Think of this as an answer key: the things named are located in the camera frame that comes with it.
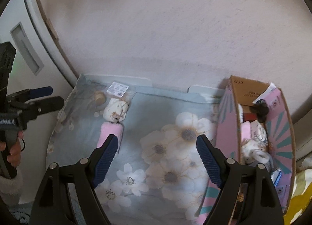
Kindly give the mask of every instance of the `price tag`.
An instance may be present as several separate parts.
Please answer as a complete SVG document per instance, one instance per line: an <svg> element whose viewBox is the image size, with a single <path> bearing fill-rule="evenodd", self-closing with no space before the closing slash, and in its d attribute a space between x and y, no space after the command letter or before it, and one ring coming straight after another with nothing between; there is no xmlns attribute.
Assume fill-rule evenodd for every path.
<svg viewBox="0 0 312 225"><path fill-rule="evenodd" d="M122 97L126 93L129 86L121 84L119 82L113 82L108 88L107 93L113 96Z"/></svg>

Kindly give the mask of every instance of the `yellow fabric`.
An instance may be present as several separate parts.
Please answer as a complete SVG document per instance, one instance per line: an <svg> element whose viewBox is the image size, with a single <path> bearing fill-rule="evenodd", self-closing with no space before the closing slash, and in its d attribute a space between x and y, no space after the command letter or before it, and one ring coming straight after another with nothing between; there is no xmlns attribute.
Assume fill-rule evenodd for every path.
<svg viewBox="0 0 312 225"><path fill-rule="evenodd" d="M307 208L312 198L312 169L304 170L296 175L293 196L289 203L284 224L290 225Z"/></svg>

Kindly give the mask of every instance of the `human hand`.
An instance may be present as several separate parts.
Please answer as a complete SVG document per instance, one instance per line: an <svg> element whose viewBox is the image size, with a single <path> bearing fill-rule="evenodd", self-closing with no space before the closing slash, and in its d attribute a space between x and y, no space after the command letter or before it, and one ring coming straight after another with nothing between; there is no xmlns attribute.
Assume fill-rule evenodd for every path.
<svg viewBox="0 0 312 225"><path fill-rule="evenodd" d="M0 151L4 151L6 143L0 141ZM10 149L10 155L7 156L7 161L13 166L17 167L21 163L21 144L17 138L16 143Z"/></svg>

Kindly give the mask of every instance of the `wooden cork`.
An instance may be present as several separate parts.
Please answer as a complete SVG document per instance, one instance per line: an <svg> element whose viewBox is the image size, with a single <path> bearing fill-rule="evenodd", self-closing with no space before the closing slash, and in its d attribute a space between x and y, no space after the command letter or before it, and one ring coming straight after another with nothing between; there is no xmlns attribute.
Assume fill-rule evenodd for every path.
<svg viewBox="0 0 312 225"><path fill-rule="evenodd" d="M97 91L94 93L94 101L96 106L102 105L106 102L106 97L102 91Z"/></svg>

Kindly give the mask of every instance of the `white door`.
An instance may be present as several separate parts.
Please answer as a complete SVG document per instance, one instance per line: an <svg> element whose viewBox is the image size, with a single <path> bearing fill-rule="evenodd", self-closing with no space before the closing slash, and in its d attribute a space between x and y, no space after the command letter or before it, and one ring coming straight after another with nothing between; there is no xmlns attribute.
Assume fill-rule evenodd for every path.
<svg viewBox="0 0 312 225"><path fill-rule="evenodd" d="M46 52L29 18L24 0L11 0L0 17L0 42L10 41L16 56L9 77L8 94L43 86L53 88L53 96L66 99L72 87ZM57 112L28 123L22 152L24 179L21 202L33 201L46 170L46 150L57 120Z"/></svg>

